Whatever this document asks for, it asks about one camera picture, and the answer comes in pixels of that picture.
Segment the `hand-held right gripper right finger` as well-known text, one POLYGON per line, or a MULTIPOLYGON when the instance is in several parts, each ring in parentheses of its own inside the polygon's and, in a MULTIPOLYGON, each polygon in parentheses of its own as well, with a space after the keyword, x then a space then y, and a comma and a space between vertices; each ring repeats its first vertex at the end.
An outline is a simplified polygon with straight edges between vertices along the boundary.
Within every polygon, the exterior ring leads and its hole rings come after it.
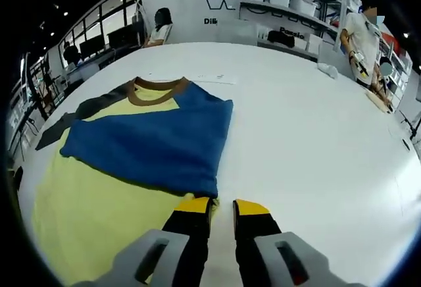
POLYGON ((361 286, 330 270, 328 258, 293 232, 282 232, 270 211, 235 199, 235 258, 244 286, 361 286))

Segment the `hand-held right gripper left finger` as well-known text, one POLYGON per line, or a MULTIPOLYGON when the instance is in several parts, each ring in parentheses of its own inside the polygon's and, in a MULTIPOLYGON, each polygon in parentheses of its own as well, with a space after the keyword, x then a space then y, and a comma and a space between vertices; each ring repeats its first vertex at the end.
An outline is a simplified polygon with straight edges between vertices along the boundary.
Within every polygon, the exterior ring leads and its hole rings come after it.
POLYGON ((212 199, 183 200, 162 229, 117 253, 111 270, 76 286, 198 286, 208 257, 212 199))

